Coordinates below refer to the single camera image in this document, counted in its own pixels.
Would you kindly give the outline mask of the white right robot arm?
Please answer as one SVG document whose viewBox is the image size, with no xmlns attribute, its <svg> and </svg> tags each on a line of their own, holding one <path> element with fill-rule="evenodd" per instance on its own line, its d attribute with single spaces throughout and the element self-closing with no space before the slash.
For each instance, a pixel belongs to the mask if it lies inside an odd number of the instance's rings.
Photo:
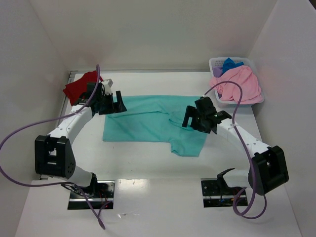
<svg viewBox="0 0 316 237">
<path fill-rule="evenodd" d="M 217 111 L 209 97 L 201 97 L 194 106 L 186 107 L 182 126 L 220 135 L 248 159 L 249 169 L 229 168 L 217 175 L 220 188 L 252 188 L 256 194 L 263 196 L 288 182 L 283 149 L 256 139 L 234 122 L 230 114 Z"/>
</svg>

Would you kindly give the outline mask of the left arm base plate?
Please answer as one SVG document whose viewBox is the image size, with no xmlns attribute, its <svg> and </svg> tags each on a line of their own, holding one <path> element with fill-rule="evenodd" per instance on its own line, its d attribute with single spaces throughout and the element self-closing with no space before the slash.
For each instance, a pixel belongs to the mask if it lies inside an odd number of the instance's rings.
<svg viewBox="0 0 316 237">
<path fill-rule="evenodd" d="M 66 186 L 70 191 L 68 210 L 87 210 L 89 209 L 83 195 L 74 187 Z M 114 207 L 115 181 L 98 181 L 98 188 L 94 194 L 86 194 L 92 207 L 97 210 L 113 209 Z"/>
</svg>

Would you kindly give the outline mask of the teal t shirt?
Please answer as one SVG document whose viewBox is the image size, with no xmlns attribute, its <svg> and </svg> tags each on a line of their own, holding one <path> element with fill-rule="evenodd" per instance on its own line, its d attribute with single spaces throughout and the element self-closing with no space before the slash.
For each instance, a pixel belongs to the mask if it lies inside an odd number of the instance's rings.
<svg viewBox="0 0 316 237">
<path fill-rule="evenodd" d="M 197 96 L 143 95 L 125 96 L 126 112 L 106 115 L 104 142 L 169 143 L 180 157 L 198 157 L 207 135 L 182 127 L 187 106 Z"/>
</svg>

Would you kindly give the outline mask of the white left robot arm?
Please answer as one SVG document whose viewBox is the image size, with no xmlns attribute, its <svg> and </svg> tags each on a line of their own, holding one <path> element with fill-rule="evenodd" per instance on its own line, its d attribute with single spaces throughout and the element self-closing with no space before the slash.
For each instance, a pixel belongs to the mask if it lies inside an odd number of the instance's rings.
<svg viewBox="0 0 316 237">
<path fill-rule="evenodd" d="M 113 81 L 87 83 L 86 91 L 72 105 L 68 116 L 49 134 L 35 139 L 35 171 L 78 185 L 87 195 L 98 192 L 94 173 L 77 166 L 72 144 L 95 115 L 122 113 L 127 109 L 121 92 L 112 93 Z"/>
</svg>

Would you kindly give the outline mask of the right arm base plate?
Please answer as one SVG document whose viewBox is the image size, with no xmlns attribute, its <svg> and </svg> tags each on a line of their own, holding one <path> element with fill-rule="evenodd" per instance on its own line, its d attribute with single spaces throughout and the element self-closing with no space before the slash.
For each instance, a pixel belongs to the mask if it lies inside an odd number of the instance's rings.
<svg viewBox="0 0 316 237">
<path fill-rule="evenodd" d="M 220 188 L 216 179 L 201 179 L 204 208 L 232 207 L 241 187 Z"/>
</svg>

